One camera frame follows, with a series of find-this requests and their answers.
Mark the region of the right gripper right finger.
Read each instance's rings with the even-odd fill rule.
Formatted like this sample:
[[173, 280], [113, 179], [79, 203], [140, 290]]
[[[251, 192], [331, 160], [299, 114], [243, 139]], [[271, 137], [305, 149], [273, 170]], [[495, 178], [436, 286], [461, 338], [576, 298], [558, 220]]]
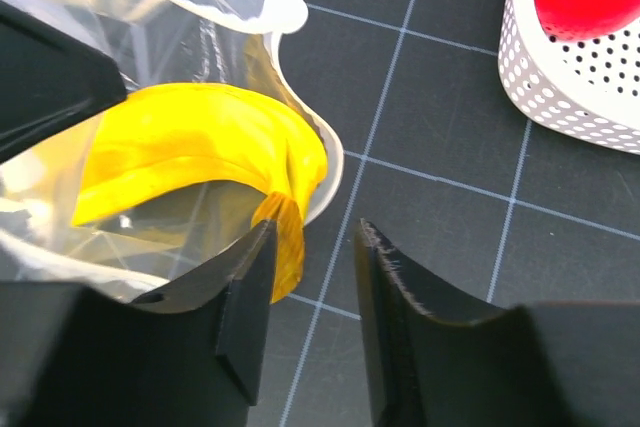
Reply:
[[639, 306], [501, 308], [414, 261], [361, 221], [355, 271], [377, 426], [635, 426]]

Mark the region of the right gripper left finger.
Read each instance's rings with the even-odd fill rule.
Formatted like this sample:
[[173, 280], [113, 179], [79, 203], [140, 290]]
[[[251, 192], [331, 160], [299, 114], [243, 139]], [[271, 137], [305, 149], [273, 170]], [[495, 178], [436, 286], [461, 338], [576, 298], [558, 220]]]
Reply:
[[263, 221], [129, 303], [73, 282], [1, 285], [5, 426], [243, 426], [276, 263]]

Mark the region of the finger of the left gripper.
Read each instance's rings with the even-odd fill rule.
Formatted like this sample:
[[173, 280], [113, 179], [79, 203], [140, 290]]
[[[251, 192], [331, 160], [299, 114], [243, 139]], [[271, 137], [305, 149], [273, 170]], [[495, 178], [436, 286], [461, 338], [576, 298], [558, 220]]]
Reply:
[[111, 57], [1, 3], [2, 161], [126, 97]]

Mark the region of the polka dot zip bag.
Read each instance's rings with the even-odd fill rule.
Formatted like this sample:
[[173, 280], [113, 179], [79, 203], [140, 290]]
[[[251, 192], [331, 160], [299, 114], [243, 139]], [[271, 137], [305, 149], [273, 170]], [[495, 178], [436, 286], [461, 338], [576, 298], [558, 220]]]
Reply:
[[277, 227], [274, 300], [341, 183], [287, 83], [306, 0], [1, 0], [1, 277], [124, 302]]

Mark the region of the yellow banana bunch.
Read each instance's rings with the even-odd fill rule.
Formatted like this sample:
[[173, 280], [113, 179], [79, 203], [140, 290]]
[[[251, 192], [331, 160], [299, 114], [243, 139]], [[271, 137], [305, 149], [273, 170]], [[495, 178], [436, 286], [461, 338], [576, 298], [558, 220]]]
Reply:
[[277, 302], [302, 278], [304, 222], [328, 167], [320, 137], [280, 101], [221, 83], [155, 85], [102, 117], [72, 223], [102, 220], [198, 183], [249, 186], [264, 196], [251, 223], [277, 224]]

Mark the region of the white perforated plastic basket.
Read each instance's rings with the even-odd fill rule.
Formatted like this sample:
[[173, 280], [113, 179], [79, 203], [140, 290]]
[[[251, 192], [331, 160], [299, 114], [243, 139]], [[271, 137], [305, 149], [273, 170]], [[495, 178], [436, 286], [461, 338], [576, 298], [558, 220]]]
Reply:
[[504, 91], [532, 121], [638, 154], [638, 22], [597, 39], [562, 42], [545, 35], [534, 0], [505, 0], [498, 70]]

